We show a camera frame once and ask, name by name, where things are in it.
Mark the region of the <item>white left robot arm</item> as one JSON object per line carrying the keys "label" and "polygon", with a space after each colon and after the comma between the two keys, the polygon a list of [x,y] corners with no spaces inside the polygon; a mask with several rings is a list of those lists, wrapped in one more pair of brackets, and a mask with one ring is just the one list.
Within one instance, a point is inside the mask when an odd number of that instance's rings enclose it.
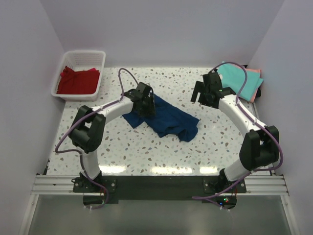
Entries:
{"label": "white left robot arm", "polygon": [[98,178],[101,170],[97,149],[101,145],[105,126],[112,120],[129,113],[142,117],[155,115],[152,87],[140,82],[135,89],[125,92],[121,100],[93,108],[84,105],[76,114],[68,136],[72,144],[81,152],[81,173],[86,178],[84,186],[90,192],[96,192],[101,188],[101,180]]}

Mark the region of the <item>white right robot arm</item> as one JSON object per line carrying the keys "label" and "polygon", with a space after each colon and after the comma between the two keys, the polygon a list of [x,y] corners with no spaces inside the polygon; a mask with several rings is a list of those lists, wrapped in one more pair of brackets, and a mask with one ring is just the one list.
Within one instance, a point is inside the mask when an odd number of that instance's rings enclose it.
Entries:
{"label": "white right robot arm", "polygon": [[223,192],[230,192],[235,181],[246,174],[279,160],[279,132],[275,126],[267,126],[259,121],[230,88],[222,87],[222,81],[216,72],[202,76],[197,81],[191,96],[191,102],[219,109],[240,131],[244,137],[239,152],[239,159],[220,171],[218,187]]}

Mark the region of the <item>navy blue t-shirt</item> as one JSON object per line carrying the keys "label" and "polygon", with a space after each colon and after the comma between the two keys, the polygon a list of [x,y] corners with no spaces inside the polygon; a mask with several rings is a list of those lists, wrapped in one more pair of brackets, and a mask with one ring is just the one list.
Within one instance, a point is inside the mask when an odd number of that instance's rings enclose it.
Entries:
{"label": "navy blue t-shirt", "polygon": [[156,114],[141,117],[135,112],[123,115],[132,128],[146,123],[160,138],[176,135],[180,141],[190,142],[198,133],[199,119],[178,109],[157,95],[154,95]]}

